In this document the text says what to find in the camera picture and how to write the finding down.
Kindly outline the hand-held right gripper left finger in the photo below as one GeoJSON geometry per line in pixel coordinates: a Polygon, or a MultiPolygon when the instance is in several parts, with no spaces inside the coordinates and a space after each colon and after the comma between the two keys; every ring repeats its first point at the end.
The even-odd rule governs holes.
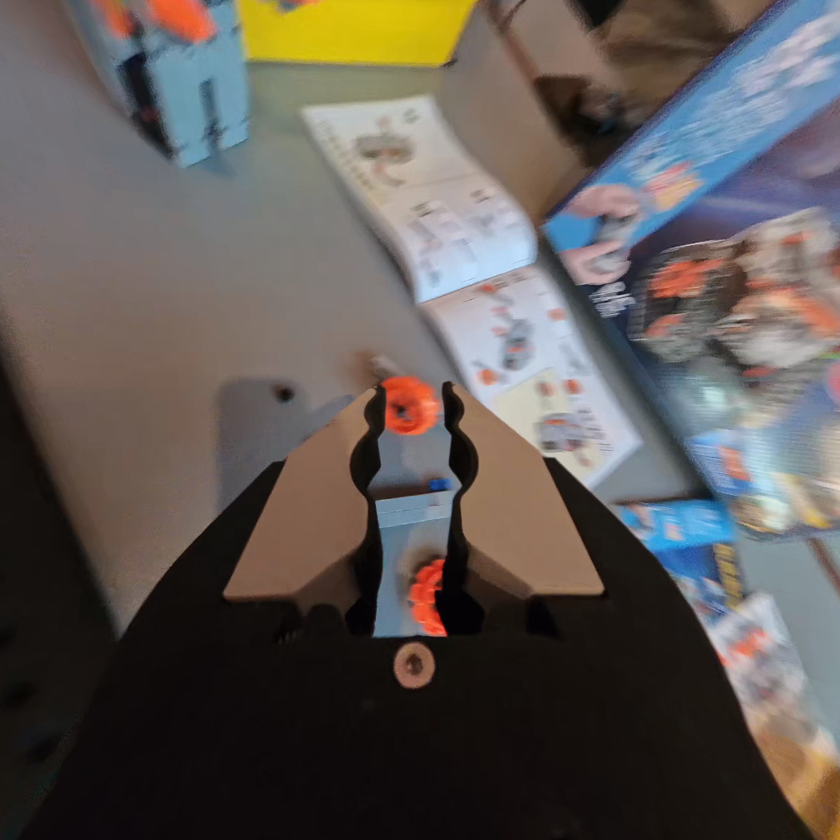
{"type": "Polygon", "coordinates": [[[228,602],[329,605],[373,621],[382,537],[370,486],[382,467],[385,392],[375,386],[295,448],[224,588],[228,602]]]}

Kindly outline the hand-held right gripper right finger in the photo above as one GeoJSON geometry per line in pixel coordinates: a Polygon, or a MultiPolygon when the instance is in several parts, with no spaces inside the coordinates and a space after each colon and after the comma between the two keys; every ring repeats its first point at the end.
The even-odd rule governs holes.
{"type": "Polygon", "coordinates": [[[442,387],[451,503],[441,583],[445,621],[483,621],[508,605],[599,597],[604,584],[550,464],[463,387],[442,387]]]}

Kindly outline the orange toothed wheel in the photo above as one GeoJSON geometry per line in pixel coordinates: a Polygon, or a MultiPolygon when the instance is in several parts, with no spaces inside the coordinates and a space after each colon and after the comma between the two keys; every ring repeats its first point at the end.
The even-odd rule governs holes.
{"type": "Polygon", "coordinates": [[[437,593],[443,587],[445,559],[436,558],[420,566],[408,589],[411,617],[419,631],[429,637],[446,637],[447,632],[437,607],[437,593]]]}
{"type": "Polygon", "coordinates": [[[421,436],[443,418],[443,405],[435,389],[383,353],[361,351],[359,359],[373,384],[365,398],[362,417],[376,434],[421,436]]]}

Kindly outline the sticker sheet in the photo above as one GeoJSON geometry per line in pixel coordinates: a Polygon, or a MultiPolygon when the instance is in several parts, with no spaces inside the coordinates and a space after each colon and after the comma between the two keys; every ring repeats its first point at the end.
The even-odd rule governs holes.
{"type": "Polygon", "coordinates": [[[809,682],[772,595],[753,592],[709,625],[707,635],[751,733],[812,746],[820,725],[812,710],[809,682]]]}

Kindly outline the grey beam assembly with axle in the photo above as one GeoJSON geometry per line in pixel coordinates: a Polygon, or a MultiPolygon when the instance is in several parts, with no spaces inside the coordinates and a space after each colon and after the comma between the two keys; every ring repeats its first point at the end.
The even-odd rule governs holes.
{"type": "Polygon", "coordinates": [[[375,510],[382,529],[409,528],[425,522],[449,520],[455,487],[451,479],[431,479],[427,491],[377,500],[375,510]]]}

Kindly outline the blue robot kit box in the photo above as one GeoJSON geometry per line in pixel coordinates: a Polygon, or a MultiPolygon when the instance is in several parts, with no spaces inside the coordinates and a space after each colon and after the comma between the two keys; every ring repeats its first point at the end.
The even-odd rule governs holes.
{"type": "Polygon", "coordinates": [[[757,539],[838,531],[839,3],[775,2],[548,216],[757,539]]]}

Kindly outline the white instruction booklet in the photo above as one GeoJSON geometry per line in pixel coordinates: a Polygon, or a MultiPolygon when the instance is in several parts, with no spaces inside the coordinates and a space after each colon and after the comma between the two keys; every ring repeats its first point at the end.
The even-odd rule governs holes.
{"type": "Polygon", "coordinates": [[[642,439],[593,361],[535,227],[434,98],[307,106],[301,118],[467,390],[597,487],[642,439]]]}

